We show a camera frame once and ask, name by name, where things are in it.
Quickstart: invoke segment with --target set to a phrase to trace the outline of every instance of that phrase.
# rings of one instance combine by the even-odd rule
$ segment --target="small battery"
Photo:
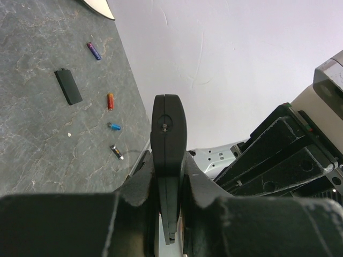
[[[87,43],[87,47],[89,48],[89,50],[92,52],[92,54],[94,55],[95,59],[97,59],[98,61],[101,60],[101,56],[98,53],[98,51],[96,50],[96,48],[94,47],[94,45],[91,42]]]
[[[121,154],[121,152],[119,152],[118,148],[115,145],[112,145],[109,148],[111,148],[112,152],[118,157],[119,160],[124,159],[123,155]]]
[[[111,122],[107,123],[107,126],[110,127],[113,130],[121,130],[122,129],[122,127],[120,127],[119,125],[113,124]]]
[[[112,111],[114,109],[114,99],[113,94],[111,93],[107,95],[107,108],[109,111]]]

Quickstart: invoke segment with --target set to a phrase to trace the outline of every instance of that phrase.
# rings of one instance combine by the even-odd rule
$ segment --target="orange battery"
[[[112,111],[114,109],[114,99],[113,99],[113,94],[109,93],[107,95],[107,107],[108,110]]]

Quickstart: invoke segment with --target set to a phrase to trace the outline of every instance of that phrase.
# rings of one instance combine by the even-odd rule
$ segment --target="black rectangular object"
[[[70,70],[55,71],[56,78],[69,105],[81,102],[82,97]]]

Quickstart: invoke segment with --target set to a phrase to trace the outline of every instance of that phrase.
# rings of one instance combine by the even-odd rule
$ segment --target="white wall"
[[[188,149],[245,139],[343,49],[342,0],[108,0],[151,117],[178,94]]]

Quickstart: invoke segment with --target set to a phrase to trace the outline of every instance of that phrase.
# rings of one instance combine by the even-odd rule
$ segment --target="table surface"
[[[148,141],[150,124],[115,22],[81,1],[2,0],[0,24],[0,195],[119,187]],[[82,102],[67,104],[54,75],[61,68],[72,72]]]

